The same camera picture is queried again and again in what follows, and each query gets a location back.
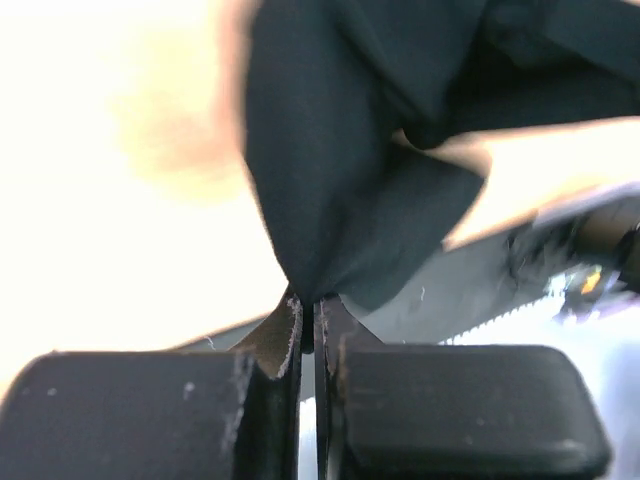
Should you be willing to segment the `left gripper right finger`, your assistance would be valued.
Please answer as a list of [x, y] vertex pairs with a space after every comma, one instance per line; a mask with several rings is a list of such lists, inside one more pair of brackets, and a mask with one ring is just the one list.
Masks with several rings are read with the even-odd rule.
[[314, 309], [322, 479], [597, 479], [612, 450], [582, 376], [539, 345], [387, 344]]

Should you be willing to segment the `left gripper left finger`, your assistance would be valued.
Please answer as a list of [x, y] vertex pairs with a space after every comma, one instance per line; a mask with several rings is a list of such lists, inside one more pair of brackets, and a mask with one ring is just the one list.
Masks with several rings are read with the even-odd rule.
[[293, 479], [302, 330], [289, 294], [225, 351], [40, 356], [1, 407], [1, 475]]

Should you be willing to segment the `black t shirt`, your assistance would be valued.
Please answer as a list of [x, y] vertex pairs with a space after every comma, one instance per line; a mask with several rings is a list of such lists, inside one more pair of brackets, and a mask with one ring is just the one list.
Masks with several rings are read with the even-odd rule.
[[482, 185], [423, 150], [638, 111], [639, 10], [623, 1], [266, 1], [245, 158], [292, 291], [375, 308]]

